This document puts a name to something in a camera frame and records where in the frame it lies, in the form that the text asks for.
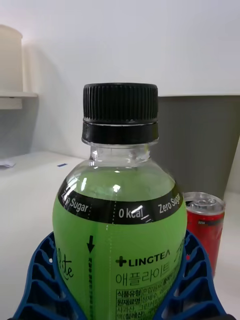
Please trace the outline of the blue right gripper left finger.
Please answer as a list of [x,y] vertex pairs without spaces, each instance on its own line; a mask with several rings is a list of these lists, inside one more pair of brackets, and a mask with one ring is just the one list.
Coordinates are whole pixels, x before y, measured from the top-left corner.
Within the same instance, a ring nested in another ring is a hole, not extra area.
[[36,248],[30,260],[22,299],[12,320],[85,320],[57,266],[54,234]]

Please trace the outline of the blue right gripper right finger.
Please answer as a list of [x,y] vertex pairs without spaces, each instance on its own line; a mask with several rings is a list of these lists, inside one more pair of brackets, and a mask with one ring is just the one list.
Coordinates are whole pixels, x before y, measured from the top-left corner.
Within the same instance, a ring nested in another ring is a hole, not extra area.
[[157,309],[155,320],[234,320],[215,291],[208,255],[186,232],[181,266],[175,282]]

